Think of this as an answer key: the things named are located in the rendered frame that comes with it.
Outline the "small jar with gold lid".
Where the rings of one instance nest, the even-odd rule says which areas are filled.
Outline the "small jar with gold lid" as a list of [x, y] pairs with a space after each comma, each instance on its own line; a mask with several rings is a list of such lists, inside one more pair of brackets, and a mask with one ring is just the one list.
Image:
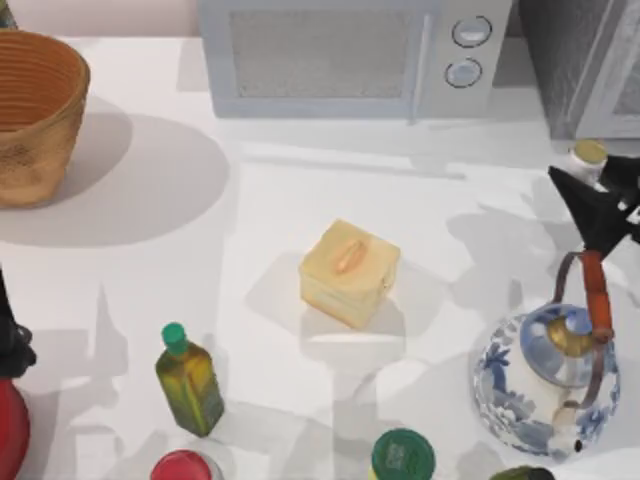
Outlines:
[[593, 139], [578, 140], [569, 151], [569, 173], [578, 180], [594, 186], [608, 159], [602, 143]]

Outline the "grey cabinet with dark inside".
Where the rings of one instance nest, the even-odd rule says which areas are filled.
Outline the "grey cabinet with dark inside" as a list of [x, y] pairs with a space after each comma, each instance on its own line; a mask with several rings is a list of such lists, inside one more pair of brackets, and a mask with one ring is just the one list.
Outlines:
[[640, 0], [520, 0], [550, 136], [640, 140]]

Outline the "pale microwave oven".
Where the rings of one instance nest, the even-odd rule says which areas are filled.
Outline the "pale microwave oven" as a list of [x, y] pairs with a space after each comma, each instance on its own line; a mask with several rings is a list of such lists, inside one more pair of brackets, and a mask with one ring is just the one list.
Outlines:
[[[502, 43], [513, 0], [431, 0], [437, 11], [431, 20], [427, 70], [418, 120], [469, 118], [481, 115], [492, 91]], [[493, 31], [489, 40], [476, 48], [461, 48], [452, 39], [459, 20], [485, 16]], [[455, 89], [444, 79], [446, 67], [466, 57], [477, 60], [482, 78], [473, 86]]]

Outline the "round microwave knob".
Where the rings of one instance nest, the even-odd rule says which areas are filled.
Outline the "round microwave knob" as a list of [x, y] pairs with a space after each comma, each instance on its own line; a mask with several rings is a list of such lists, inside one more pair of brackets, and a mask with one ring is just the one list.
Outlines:
[[452, 28], [452, 39], [461, 48], [476, 48], [491, 37], [493, 26], [485, 16], [474, 16], [459, 20]]
[[444, 79], [452, 88], [465, 89], [475, 85], [482, 75], [482, 65], [477, 60], [466, 57], [450, 63], [445, 69]]

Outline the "blue and white teapot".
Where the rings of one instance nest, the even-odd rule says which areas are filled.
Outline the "blue and white teapot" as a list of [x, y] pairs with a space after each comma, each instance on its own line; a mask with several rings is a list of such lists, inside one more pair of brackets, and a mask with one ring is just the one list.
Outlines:
[[568, 253], [552, 299], [499, 323], [471, 386], [489, 431], [520, 452], [564, 461], [598, 440], [621, 390], [599, 252]]

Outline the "yellow bread loaf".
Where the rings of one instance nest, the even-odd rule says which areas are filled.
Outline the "yellow bread loaf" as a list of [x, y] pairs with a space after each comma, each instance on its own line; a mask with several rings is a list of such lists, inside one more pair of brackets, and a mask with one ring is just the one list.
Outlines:
[[396, 245], [337, 219], [304, 256], [300, 296], [309, 306], [355, 328], [365, 328], [395, 283]]

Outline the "dark green lidded jar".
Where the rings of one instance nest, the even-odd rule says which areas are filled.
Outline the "dark green lidded jar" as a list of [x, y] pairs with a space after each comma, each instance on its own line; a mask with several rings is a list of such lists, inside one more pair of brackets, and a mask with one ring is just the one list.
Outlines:
[[547, 468], [524, 465], [497, 472], [489, 480], [556, 480], [556, 478]]

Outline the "microwave door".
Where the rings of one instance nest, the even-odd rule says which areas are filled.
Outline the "microwave door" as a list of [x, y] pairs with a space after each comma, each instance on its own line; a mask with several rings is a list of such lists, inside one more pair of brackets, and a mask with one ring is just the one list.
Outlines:
[[411, 118], [431, 0], [198, 0], [221, 118]]

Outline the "green lidded bottle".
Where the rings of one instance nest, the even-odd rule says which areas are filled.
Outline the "green lidded bottle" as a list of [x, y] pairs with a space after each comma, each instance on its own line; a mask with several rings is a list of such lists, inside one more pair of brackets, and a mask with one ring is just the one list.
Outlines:
[[414, 430], [395, 428], [376, 440], [368, 480], [431, 480], [435, 469], [430, 442]]

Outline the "green oil bottle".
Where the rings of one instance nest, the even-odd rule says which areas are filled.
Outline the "green oil bottle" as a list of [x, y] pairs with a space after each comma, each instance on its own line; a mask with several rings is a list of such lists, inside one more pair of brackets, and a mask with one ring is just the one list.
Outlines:
[[204, 438], [225, 411], [213, 360], [191, 342], [182, 324], [171, 322], [161, 331], [164, 351], [155, 371], [176, 424]]

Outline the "red lidded can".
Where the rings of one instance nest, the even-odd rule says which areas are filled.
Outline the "red lidded can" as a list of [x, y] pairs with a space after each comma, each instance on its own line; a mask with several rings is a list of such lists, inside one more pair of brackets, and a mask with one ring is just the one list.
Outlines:
[[174, 450], [153, 467], [150, 480], [225, 480], [217, 463], [193, 450]]

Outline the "woven wicker basket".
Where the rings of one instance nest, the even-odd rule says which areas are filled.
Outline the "woven wicker basket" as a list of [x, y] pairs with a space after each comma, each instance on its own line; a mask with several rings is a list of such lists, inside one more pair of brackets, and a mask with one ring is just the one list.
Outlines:
[[83, 122], [85, 58], [55, 38], [0, 29], [0, 208], [49, 201]]

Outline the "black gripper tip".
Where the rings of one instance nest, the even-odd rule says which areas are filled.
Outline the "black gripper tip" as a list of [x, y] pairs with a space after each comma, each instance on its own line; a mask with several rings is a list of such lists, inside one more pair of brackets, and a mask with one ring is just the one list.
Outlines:
[[0, 378], [21, 378], [36, 364], [37, 355], [31, 341], [31, 331], [14, 318], [0, 267]]

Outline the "red round container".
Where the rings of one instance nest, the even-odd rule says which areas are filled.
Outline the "red round container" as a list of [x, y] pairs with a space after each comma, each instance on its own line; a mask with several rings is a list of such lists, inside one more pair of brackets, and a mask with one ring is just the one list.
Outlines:
[[0, 480], [16, 480], [30, 441], [29, 411], [10, 379], [0, 379]]

